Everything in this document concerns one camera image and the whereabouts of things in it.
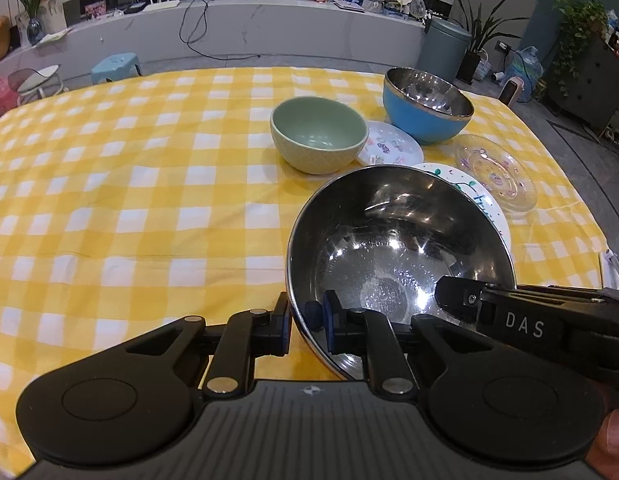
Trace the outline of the person's hand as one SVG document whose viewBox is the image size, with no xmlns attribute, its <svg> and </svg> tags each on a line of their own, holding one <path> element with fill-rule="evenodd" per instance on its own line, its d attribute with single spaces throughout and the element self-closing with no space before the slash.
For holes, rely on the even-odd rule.
<svg viewBox="0 0 619 480">
<path fill-rule="evenodd" d="M 619 480 L 619 408 L 605 418 L 586 461 L 602 477 Z"/>
</svg>

